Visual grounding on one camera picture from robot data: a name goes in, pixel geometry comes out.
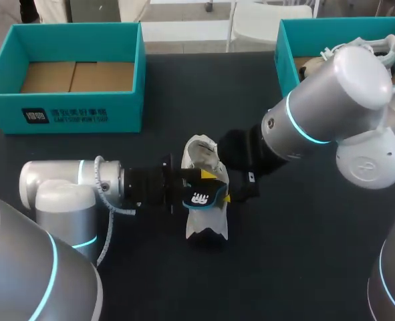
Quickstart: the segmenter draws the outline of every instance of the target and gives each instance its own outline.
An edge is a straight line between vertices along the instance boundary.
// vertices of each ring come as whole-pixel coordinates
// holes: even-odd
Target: cardboard bottom
[[[294,63],[295,63],[295,68],[297,68],[297,73],[299,76],[299,81],[302,82],[304,80],[304,78],[300,75],[299,70],[301,69],[301,67],[303,67],[305,65],[305,63],[307,63],[310,59],[313,59],[314,57],[295,57],[293,59]],[[394,70],[392,70],[392,83],[395,85],[395,72]]]
[[[31,62],[21,93],[130,92],[132,62]]]

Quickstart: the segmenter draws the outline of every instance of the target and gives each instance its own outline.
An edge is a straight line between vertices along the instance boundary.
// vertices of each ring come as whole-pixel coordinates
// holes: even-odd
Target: logo
[[[22,113],[28,124],[49,124],[43,108],[22,108]]]
[[[191,201],[194,204],[204,205],[207,203],[209,195],[194,193],[194,196],[191,198]]]
[[[350,172],[361,181],[375,181],[380,176],[377,162],[369,157],[356,157],[350,164]]]

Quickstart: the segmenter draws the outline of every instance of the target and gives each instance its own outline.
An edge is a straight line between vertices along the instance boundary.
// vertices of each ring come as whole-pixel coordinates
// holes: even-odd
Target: shoe label
[[[208,203],[208,198],[209,195],[199,194],[195,192],[194,196],[191,198],[191,203],[205,205],[206,203]]]
[[[227,184],[216,179],[202,179],[185,188],[182,204],[188,209],[211,209],[218,203],[224,203],[227,196]]]

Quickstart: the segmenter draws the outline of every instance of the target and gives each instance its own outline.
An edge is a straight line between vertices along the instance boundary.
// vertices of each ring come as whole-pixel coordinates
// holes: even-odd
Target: teal box
[[[320,57],[326,47],[331,49],[357,37],[377,40],[390,34],[395,35],[395,17],[282,20],[275,64],[283,97],[299,84],[293,58]]]
[[[30,62],[134,62],[130,92],[20,94]],[[13,25],[0,51],[5,134],[140,132],[146,57],[140,23]]]

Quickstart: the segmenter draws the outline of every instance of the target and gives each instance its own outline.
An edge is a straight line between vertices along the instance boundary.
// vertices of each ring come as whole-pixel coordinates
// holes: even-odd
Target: chair leg
[[[205,11],[212,12],[213,11],[213,0],[209,0],[209,2],[205,3]]]
[[[235,15],[236,5],[237,5],[236,2],[231,3],[229,28],[228,28],[228,31],[227,31],[227,47],[225,48],[225,52],[230,52],[231,33],[233,31],[233,18],[234,18],[234,15]]]

